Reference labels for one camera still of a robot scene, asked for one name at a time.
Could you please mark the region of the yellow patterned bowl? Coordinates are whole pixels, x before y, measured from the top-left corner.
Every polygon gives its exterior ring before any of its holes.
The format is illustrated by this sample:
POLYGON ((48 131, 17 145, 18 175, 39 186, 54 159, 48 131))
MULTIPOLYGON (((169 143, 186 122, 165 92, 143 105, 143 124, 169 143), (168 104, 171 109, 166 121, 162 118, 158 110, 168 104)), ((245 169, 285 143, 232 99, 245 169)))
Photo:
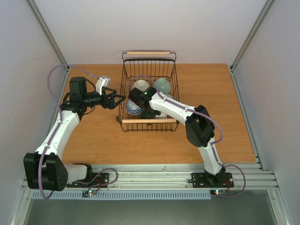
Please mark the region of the yellow patterned bowl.
POLYGON ((137 88, 138 90, 144 92, 150 87, 149 83, 146 80, 137 80, 134 82, 134 84, 131 86, 131 90, 134 88, 137 88))

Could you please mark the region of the white blue patterned bowl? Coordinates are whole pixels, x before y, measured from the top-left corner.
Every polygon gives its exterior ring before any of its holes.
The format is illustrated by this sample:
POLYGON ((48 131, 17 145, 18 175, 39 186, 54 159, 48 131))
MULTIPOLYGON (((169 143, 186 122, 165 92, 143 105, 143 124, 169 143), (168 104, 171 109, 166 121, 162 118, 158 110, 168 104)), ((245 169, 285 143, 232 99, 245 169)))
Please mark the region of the white blue patterned bowl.
POLYGON ((143 112, 143 109, 137 106, 130 99, 126 102, 125 109, 130 115, 140 115, 143 112))

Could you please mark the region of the celadon green bowl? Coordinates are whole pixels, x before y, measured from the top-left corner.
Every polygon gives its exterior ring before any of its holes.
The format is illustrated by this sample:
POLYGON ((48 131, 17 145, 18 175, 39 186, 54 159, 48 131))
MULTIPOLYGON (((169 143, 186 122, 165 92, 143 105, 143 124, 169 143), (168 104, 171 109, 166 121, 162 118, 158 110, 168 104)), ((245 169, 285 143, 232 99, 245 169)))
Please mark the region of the celadon green bowl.
POLYGON ((158 78, 155 81, 155 86, 164 94, 169 94, 172 90, 171 84, 165 78, 158 78))

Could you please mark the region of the plain white ribbed bowl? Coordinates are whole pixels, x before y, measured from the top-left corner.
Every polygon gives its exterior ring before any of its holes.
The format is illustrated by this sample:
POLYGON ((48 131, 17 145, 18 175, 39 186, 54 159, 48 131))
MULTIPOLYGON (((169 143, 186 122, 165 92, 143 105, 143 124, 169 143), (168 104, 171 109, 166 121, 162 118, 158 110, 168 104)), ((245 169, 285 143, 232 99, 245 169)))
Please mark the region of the plain white ribbed bowl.
POLYGON ((155 115, 154 119, 167 119, 167 114, 160 112, 159 114, 155 115))

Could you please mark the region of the black wire dish rack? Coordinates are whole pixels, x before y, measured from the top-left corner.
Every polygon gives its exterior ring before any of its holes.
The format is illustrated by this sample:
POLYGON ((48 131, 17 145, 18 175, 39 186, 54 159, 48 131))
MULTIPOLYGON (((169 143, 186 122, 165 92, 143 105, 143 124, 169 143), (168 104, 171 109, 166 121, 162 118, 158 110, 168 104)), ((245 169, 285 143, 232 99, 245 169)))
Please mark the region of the black wire dish rack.
MULTIPOLYGON (((129 96, 129 89, 135 81, 139 79, 146 80, 151 84, 151 80, 165 78, 171 84, 172 90, 170 95, 175 100, 179 100, 179 88, 176 71, 176 53, 171 56, 158 55, 137 55, 130 52, 122 54, 123 69, 120 83, 120 93, 126 97, 129 96)), ((116 121, 120 124, 124 132, 154 132, 154 131, 171 131, 174 132, 179 124, 178 121, 167 116, 166 122, 138 122, 140 115, 130 115, 125 109, 127 100, 119 105, 118 116, 116 121)))

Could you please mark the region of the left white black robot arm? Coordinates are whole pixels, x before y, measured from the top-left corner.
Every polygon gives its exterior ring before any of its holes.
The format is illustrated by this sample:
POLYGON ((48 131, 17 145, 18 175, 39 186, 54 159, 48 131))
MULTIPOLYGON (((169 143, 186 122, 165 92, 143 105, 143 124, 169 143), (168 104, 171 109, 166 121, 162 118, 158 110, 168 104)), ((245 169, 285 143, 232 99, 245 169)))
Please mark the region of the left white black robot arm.
POLYGON ((44 142, 33 153, 23 158, 28 187, 38 190, 62 191, 69 183, 80 183, 84 187, 93 184, 95 176, 89 164, 77 163, 64 165, 61 158, 65 146, 88 108, 97 105, 104 109, 114 109, 125 96, 108 87, 110 79, 99 77, 87 90, 89 80, 85 77, 73 77, 69 82, 69 92, 64 96, 56 122, 44 142))

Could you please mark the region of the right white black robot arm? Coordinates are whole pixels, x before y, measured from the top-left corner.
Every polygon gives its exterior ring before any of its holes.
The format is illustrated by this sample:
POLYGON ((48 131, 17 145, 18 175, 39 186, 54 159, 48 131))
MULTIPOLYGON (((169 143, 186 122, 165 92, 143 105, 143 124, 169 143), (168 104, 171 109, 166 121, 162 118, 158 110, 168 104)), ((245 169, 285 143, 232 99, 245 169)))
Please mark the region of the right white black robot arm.
POLYGON ((162 113, 176 119, 185 126, 188 141, 199 149, 204 162, 204 181, 210 187, 223 182, 225 168, 215 150, 215 121, 207 109, 199 105, 193 107, 180 103, 154 87, 146 91, 133 88, 129 92, 129 100, 142 109, 141 118, 154 120, 162 113))

